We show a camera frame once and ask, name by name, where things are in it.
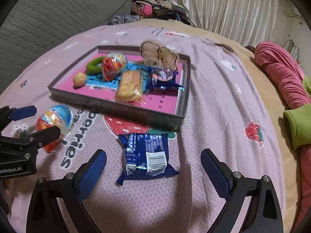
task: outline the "qr code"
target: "qr code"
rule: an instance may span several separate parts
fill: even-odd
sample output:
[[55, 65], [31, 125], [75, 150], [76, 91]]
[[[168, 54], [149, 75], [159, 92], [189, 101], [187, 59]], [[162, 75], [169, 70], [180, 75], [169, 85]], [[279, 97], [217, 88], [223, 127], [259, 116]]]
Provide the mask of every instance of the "qr code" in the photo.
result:
[[136, 165], [130, 165], [130, 164], [126, 165], [126, 175], [135, 174], [135, 172], [136, 172]]

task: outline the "snack wrapper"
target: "snack wrapper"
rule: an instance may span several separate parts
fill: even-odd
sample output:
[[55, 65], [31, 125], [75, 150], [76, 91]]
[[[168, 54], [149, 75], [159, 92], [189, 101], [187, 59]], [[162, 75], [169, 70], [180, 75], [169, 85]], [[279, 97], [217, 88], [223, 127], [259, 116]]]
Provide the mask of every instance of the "snack wrapper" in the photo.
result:
[[175, 82], [178, 71], [172, 71], [166, 68], [147, 67], [150, 80], [146, 88], [154, 90], [184, 90], [184, 87]]
[[125, 169], [117, 179], [152, 180], [179, 174], [169, 163], [168, 134], [130, 133], [119, 135], [124, 144]]
[[59, 138], [48, 145], [44, 146], [46, 152], [51, 152], [58, 146], [60, 141], [68, 134], [73, 124], [73, 113], [66, 105], [56, 105], [51, 107], [40, 117], [36, 124], [36, 130], [44, 130], [46, 128], [57, 126], [61, 130]]
[[101, 72], [106, 81], [112, 81], [125, 70], [128, 59], [122, 53], [111, 52], [102, 61]]
[[119, 82], [116, 101], [139, 102], [143, 96], [143, 79], [139, 71], [125, 71]]

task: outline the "yellow sheet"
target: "yellow sheet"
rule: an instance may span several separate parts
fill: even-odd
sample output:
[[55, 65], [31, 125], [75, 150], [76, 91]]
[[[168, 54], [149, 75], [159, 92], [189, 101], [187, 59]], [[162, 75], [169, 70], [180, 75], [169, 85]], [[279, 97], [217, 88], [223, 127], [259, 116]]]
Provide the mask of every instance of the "yellow sheet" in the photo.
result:
[[142, 19], [139, 22], [130, 23], [133, 26], [153, 26], [165, 28], [184, 34], [196, 35], [208, 38], [221, 44], [230, 46], [239, 56], [246, 70], [250, 74], [259, 94], [265, 104], [276, 131], [279, 147], [283, 157], [285, 188], [286, 188], [286, 216], [283, 218], [284, 233], [289, 233], [295, 219], [298, 201], [300, 200], [300, 172], [297, 154], [293, 151], [290, 135], [283, 121], [283, 111], [287, 109], [281, 99], [278, 90], [270, 82], [269, 78], [256, 66], [254, 54], [245, 49], [239, 43], [224, 38], [216, 33], [204, 29], [191, 27], [177, 21], [164, 21], [158, 19]]

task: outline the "blue snack package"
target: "blue snack package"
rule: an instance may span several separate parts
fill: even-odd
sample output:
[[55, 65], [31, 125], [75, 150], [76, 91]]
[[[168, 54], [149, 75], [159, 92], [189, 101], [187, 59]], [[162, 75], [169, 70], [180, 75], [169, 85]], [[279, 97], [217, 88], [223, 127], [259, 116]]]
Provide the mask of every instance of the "blue snack package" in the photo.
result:
[[178, 71], [171, 69], [147, 67], [147, 72], [150, 75], [150, 80], [146, 88], [153, 90], [184, 90], [184, 87], [175, 82]]
[[119, 135], [124, 144], [125, 169], [117, 179], [152, 180], [179, 174], [169, 163], [168, 134], [130, 133]]

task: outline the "bed sheet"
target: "bed sheet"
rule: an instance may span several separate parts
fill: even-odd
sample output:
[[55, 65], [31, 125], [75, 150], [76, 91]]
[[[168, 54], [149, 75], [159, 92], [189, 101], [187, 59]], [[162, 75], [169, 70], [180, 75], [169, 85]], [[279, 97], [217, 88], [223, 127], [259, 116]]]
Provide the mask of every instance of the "bed sheet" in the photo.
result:
[[[285, 214], [282, 156], [275, 129], [245, 66], [236, 54], [206, 38], [178, 33], [177, 24], [174, 26], [173, 31], [160, 29], [159, 25], [157, 28], [104, 26], [76, 35], [37, 59], [0, 96], [4, 105], [35, 104], [37, 115], [23, 120], [32, 127], [40, 115], [56, 104], [49, 97], [47, 85], [96, 45], [139, 46], [143, 40], [153, 38], [176, 52], [189, 55], [192, 61], [186, 118], [181, 131], [171, 134], [169, 140], [169, 162], [180, 175], [152, 181], [127, 181], [122, 187], [116, 186], [115, 181], [122, 172], [122, 149], [116, 134], [120, 129], [129, 130], [125, 125], [134, 125], [141, 131], [146, 127], [72, 108], [75, 123], [64, 143], [51, 154], [39, 150], [37, 174], [13, 180], [8, 197], [9, 221], [18, 233], [25, 232], [25, 208], [37, 178], [63, 178], [88, 161], [97, 149], [106, 151], [107, 166], [83, 204], [101, 231], [206, 232], [225, 201], [218, 197], [200, 164], [204, 148], [210, 148], [232, 171], [240, 171], [246, 177], [269, 175]], [[10, 135], [14, 125], [12, 122], [3, 135]], [[233, 233], [238, 232], [243, 223], [249, 198], [245, 201]], [[63, 204], [60, 205], [68, 228], [76, 232]]]
[[187, 26], [177, 21], [163, 21], [157, 19], [143, 19], [140, 22], [129, 25], [143, 25], [163, 27], [184, 34], [194, 35], [217, 43], [230, 46], [237, 53], [246, 70], [252, 78], [261, 99], [272, 120], [276, 132], [279, 148], [283, 158], [285, 189], [286, 189], [286, 213], [283, 217], [284, 233], [290, 232], [300, 200], [300, 171], [297, 153], [293, 151], [290, 134], [287, 132], [283, 120], [283, 111], [288, 109], [287, 105], [279, 95], [279, 91], [270, 79], [256, 65], [254, 54], [241, 46], [239, 43], [224, 38], [216, 33], [204, 29]]

